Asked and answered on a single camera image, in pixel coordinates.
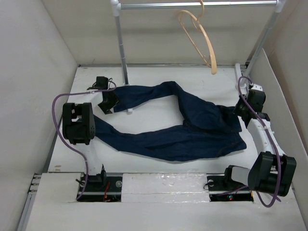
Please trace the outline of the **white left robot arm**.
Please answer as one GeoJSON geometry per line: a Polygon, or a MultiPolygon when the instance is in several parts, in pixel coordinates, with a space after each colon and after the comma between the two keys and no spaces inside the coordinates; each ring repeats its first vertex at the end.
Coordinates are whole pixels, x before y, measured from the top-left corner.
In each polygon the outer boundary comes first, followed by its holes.
{"type": "Polygon", "coordinates": [[[93,108],[98,106],[104,114],[110,114],[120,99],[111,88],[113,80],[107,77],[96,77],[95,83],[87,89],[75,103],[63,105],[62,135],[74,149],[86,158],[84,180],[97,190],[107,186],[106,172],[99,160],[94,144],[91,142],[96,134],[93,108]]]}

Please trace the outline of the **dark blue denim trousers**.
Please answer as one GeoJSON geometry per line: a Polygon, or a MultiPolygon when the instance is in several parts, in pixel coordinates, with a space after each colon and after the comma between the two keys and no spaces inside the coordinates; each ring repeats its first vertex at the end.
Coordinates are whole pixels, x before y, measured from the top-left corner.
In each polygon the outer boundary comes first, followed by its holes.
{"type": "Polygon", "coordinates": [[[187,162],[218,158],[247,148],[233,107],[215,105],[184,91],[175,81],[159,85],[123,86],[115,90],[120,103],[114,112],[137,107],[149,100],[175,95],[178,98],[182,125],[139,134],[121,133],[113,126],[94,118],[96,137],[122,152],[165,161],[187,162]]]}

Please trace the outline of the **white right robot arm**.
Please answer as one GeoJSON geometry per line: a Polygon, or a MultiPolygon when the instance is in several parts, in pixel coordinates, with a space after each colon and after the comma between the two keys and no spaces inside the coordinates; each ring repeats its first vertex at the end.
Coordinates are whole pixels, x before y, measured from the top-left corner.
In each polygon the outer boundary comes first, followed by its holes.
{"type": "Polygon", "coordinates": [[[296,160],[278,145],[270,127],[270,118],[262,112],[266,95],[251,89],[241,95],[234,113],[240,116],[253,137],[258,157],[251,168],[230,165],[225,169],[222,183],[232,190],[239,184],[252,191],[274,194],[279,182],[278,196],[285,197],[296,169],[296,160]]]}

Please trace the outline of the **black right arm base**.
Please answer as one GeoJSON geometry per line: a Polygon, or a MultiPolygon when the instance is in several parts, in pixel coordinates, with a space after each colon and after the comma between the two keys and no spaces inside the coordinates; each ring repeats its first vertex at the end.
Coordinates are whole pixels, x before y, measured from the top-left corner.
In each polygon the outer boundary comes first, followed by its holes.
{"type": "Polygon", "coordinates": [[[244,184],[227,180],[225,174],[206,174],[204,190],[210,202],[253,202],[253,195],[244,184]]]}

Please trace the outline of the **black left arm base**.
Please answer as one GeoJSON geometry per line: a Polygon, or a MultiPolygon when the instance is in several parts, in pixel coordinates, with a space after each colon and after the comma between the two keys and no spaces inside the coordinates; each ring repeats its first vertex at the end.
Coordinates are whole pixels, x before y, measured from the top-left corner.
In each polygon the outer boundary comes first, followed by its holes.
{"type": "Polygon", "coordinates": [[[76,180],[79,183],[77,193],[78,202],[121,202],[123,175],[107,175],[104,183],[88,182],[84,192],[84,179],[76,180]]]}

